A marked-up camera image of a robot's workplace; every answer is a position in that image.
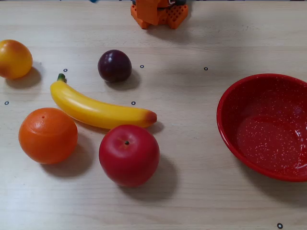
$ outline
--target plastic fruit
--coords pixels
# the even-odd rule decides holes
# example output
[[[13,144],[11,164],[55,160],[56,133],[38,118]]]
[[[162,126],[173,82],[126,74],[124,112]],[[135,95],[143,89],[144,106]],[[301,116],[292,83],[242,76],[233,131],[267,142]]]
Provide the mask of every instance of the plastic fruit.
[[[0,42],[0,76],[8,79],[23,77],[30,71],[32,63],[29,49],[20,42]]]
[[[98,71],[105,81],[124,81],[131,74],[132,65],[124,52],[112,49],[105,52],[99,59]]]
[[[156,139],[146,129],[124,125],[102,139],[99,160],[107,176],[122,186],[145,183],[157,169],[160,158]]]
[[[124,107],[100,102],[75,91],[65,83],[64,74],[50,86],[55,103],[76,120],[100,128],[120,125],[148,127],[157,121],[157,114],[147,109]]]
[[[68,158],[77,139],[78,130],[73,119],[55,108],[33,111],[19,130],[21,148],[41,164],[54,164]]]

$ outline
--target yellow banana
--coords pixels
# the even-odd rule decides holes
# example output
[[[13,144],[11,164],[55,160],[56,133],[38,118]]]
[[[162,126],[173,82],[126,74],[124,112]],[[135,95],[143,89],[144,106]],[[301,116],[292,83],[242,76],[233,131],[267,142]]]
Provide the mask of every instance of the yellow banana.
[[[107,104],[84,96],[66,84],[62,73],[50,86],[50,91],[53,100],[64,112],[92,126],[108,129],[120,125],[148,127],[157,121],[157,114],[150,110]]]

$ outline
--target table surface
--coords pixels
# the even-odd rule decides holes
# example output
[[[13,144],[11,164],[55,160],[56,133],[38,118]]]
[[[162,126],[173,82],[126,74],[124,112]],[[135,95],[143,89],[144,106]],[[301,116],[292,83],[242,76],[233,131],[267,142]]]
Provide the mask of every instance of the table surface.
[[[223,143],[215,116],[223,92],[245,76],[307,80],[307,4],[194,2],[177,30],[142,30],[130,4],[0,3],[0,40],[18,40],[34,57],[28,78],[0,79],[0,229],[274,230],[277,223],[306,229],[307,184],[242,165]],[[133,75],[108,85],[97,62],[114,48],[130,57]],[[67,161],[44,166],[23,153],[20,124],[37,108],[57,107],[49,87],[63,69],[68,84],[87,96],[135,101],[158,114],[149,130],[161,160],[144,186],[110,181],[98,160],[106,132],[81,123]]]

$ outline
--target orange toy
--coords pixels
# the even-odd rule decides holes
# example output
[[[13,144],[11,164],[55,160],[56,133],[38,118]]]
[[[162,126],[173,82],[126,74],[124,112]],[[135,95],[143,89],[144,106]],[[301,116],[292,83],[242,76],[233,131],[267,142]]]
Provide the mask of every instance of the orange toy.
[[[0,76],[8,79],[26,75],[32,67],[32,55],[27,47],[14,40],[0,42]]]
[[[77,139],[78,130],[73,119],[55,108],[33,111],[19,130],[21,148],[41,164],[54,164],[68,158]]]
[[[132,2],[131,15],[142,29],[147,29],[151,24],[168,24],[170,28],[177,29],[188,16],[188,6],[182,0],[136,0]]]

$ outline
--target dark purple plum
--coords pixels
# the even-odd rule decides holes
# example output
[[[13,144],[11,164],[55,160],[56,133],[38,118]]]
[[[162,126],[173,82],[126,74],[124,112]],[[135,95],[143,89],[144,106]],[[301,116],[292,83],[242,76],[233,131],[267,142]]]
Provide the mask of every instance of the dark purple plum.
[[[132,65],[124,52],[112,49],[105,52],[99,59],[98,71],[107,82],[125,81],[132,72]]]

